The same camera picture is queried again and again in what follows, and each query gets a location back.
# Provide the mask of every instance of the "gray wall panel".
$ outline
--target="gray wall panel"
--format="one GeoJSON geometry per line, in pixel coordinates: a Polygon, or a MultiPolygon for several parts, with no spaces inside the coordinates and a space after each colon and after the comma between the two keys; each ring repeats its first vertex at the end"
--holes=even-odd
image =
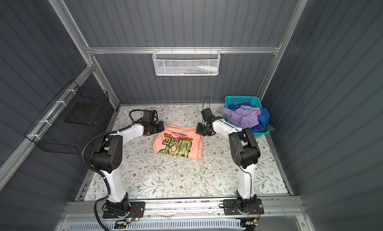
{"type": "Polygon", "coordinates": [[[381,46],[383,0],[309,0],[262,101],[318,230],[379,229],[381,46]]]}
{"type": "Polygon", "coordinates": [[[256,95],[273,55],[223,54],[217,76],[157,76],[151,55],[95,55],[123,104],[223,102],[226,95],[256,95]]]}
{"type": "Polygon", "coordinates": [[[0,164],[85,62],[47,0],[0,0],[0,164]]]}
{"type": "MultiPolygon", "coordinates": [[[[26,129],[86,63],[48,0],[0,4],[2,165],[26,129]]],[[[93,76],[86,84],[98,86],[93,76]]],[[[85,174],[79,156],[34,148],[0,192],[0,230],[53,230],[85,174]]]]}
{"type": "Polygon", "coordinates": [[[297,0],[64,0],[91,47],[271,47],[297,0]]]}

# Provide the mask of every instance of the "aluminum frame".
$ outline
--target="aluminum frame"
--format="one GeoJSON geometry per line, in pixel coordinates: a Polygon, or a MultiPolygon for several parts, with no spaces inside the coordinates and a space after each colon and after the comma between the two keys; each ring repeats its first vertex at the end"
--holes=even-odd
{"type": "Polygon", "coordinates": [[[279,47],[88,47],[89,54],[152,54],[161,53],[211,53],[223,54],[257,53],[277,54],[279,47]]]}
{"type": "MultiPolygon", "coordinates": [[[[224,209],[219,204],[225,197],[211,198],[181,198],[181,199],[141,199],[136,201],[146,202],[143,220],[159,219],[201,219],[201,218],[247,218],[246,214],[224,215],[224,209]]],[[[269,196],[260,197],[265,213],[262,217],[295,216],[302,231],[314,231],[312,223],[306,213],[299,196],[269,196]]],[[[66,230],[71,222],[96,221],[93,213],[94,201],[68,202],[56,230],[66,230]]],[[[102,209],[102,203],[97,205],[97,210],[102,209]]]]}
{"type": "Polygon", "coordinates": [[[105,77],[102,69],[100,68],[98,62],[96,61],[96,58],[87,53],[86,48],[88,47],[88,43],[86,42],[79,27],[74,21],[72,15],[70,14],[68,7],[64,3],[64,0],[48,1],[55,10],[57,16],[60,18],[62,24],[69,33],[70,37],[72,38],[74,44],[76,45],[85,62],[87,62],[88,64],[94,64],[96,66],[97,70],[93,73],[93,75],[97,79],[98,84],[101,86],[101,88],[108,92],[110,103],[112,104],[114,109],[117,109],[119,106],[119,100],[115,92],[113,91],[111,85],[109,84],[107,78],[105,77]]]}
{"type": "Polygon", "coordinates": [[[281,161],[279,159],[278,153],[276,152],[276,149],[275,149],[275,146],[274,146],[273,140],[271,139],[270,134],[265,135],[265,137],[266,137],[266,141],[268,142],[268,144],[270,146],[270,152],[272,153],[272,155],[274,157],[274,160],[276,162],[276,165],[278,166],[279,172],[280,172],[280,174],[282,176],[282,179],[285,182],[287,191],[288,191],[288,193],[290,195],[294,195],[293,189],[291,188],[290,183],[289,183],[289,181],[287,179],[285,170],[282,167],[282,163],[281,163],[281,161]]]}
{"type": "Polygon", "coordinates": [[[257,97],[259,97],[260,100],[263,99],[265,96],[266,90],[268,86],[270,85],[271,79],[273,78],[275,71],[281,61],[281,58],[283,54],[285,53],[286,47],[290,42],[290,39],[294,33],[295,27],[298,24],[299,18],[302,15],[302,12],[304,8],[306,7],[308,0],[298,0],[297,4],[295,5],[294,11],[290,17],[289,22],[287,23],[287,27],[285,32],[283,33],[279,52],[275,55],[275,58],[272,60],[269,69],[267,70],[267,73],[262,81],[262,84],[258,90],[257,97]]]}
{"type": "MultiPolygon", "coordinates": [[[[95,70],[93,65],[88,65],[84,68],[84,70],[77,76],[75,82],[73,82],[67,90],[63,92],[63,94],[59,97],[58,100],[63,100],[77,85],[83,85],[84,82],[88,79],[90,74],[92,74],[93,70],[95,70]]],[[[42,117],[42,120],[46,120],[52,112],[59,105],[58,102],[47,111],[47,113],[42,117]]],[[[31,133],[35,133],[41,128],[42,123],[37,123],[37,125],[32,129],[31,133]]],[[[7,160],[0,167],[0,190],[5,186],[8,180],[12,177],[12,175],[16,172],[16,170],[21,166],[22,162],[26,159],[29,153],[36,145],[25,138],[20,145],[12,152],[12,154],[7,158],[7,160]]]]}

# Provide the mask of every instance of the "green cloth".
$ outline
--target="green cloth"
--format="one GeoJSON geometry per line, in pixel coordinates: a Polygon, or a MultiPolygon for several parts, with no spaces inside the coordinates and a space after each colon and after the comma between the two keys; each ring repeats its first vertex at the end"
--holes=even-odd
{"type": "Polygon", "coordinates": [[[275,128],[272,125],[267,124],[264,131],[262,132],[273,132],[273,131],[275,131],[275,128]]]}

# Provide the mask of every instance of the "folded t-shirt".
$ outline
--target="folded t-shirt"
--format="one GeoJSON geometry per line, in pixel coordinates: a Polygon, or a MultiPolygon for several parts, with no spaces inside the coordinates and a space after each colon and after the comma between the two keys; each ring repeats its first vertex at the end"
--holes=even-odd
{"type": "Polygon", "coordinates": [[[202,154],[203,136],[195,133],[196,127],[165,125],[153,144],[155,152],[197,159],[202,154]]]}

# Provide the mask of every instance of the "floral tabletop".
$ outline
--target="floral tabletop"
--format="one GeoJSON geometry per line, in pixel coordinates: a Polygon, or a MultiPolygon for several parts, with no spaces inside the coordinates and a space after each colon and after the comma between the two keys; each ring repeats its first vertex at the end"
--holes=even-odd
{"type": "MultiPolygon", "coordinates": [[[[210,104],[214,115],[221,116],[225,104],[210,104]]],[[[114,129],[131,124],[132,109],[156,110],[165,125],[196,126],[201,122],[202,104],[122,106],[114,129]]],[[[142,112],[134,112],[135,120],[142,112]]],[[[157,134],[141,136],[123,145],[121,179],[129,199],[168,197],[200,197],[234,195],[238,186],[238,167],[234,164],[229,141],[221,134],[203,138],[202,156],[198,159],[160,154],[153,151],[157,134]]],[[[254,185],[257,194],[286,194],[269,145],[264,136],[256,138],[261,150],[254,185]]],[[[103,180],[94,174],[85,200],[96,200],[106,195],[103,180]]]]}

